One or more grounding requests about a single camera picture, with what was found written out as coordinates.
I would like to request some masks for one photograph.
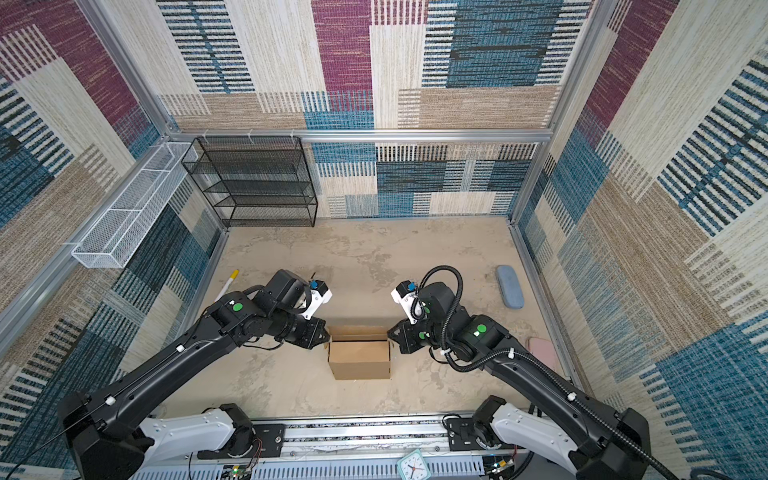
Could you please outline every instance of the metal mesh shelf rack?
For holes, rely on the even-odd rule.
[[[159,147],[72,250],[72,256],[87,268],[125,268],[187,176],[180,160],[188,163],[196,157],[188,142],[166,142]]]
[[[314,227],[317,196],[301,140],[198,137],[183,162],[227,227]]]

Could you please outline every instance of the white cable tray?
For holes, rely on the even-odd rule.
[[[125,268],[187,175],[181,164],[197,161],[187,142],[166,142],[94,223],[72,256],[87,268]]]

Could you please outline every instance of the concrete floor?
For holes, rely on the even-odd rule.
[[[524,344],[549,339],[503,217],[453,217],[412,220],[318,220],[314,228],[234,228],[208,288],[204,305],[233,270],[232,290],[264,284],[284,268],[304,278],[316,273],[333,298],[317,316],[329,325],[393,326],[404,318],[389,293],[402,280],[419,282],[433,266],[455,266],[464,279],[462,305],[505,325]],[[515,268],[525,306],[504,306],[495,268]],[[450,273],[437,273],[451,287]],[[271,339],[264,339],[272,345]],[[517,406],[528,400],[488,373],[454,372],[433,362],[426,349],[401,355],[391,348],[392,378],[333,378],[327,350],[286,344],[273,352],[238,349],[189,381],[166,402],[165,416],[191,415],[209,406],[235,402],[254,418],[353,415],[385,412],[474,410],[489,395]]]

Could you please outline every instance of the clock face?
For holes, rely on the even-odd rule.
[[[426,480],[432,476],[419,450],[403,457],[399,462],[400,476],[403,480]]]

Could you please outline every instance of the cardboard box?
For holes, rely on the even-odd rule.
[[[383,326],[330,326],[328,365],[337,380],[389,378],[389,341]]]

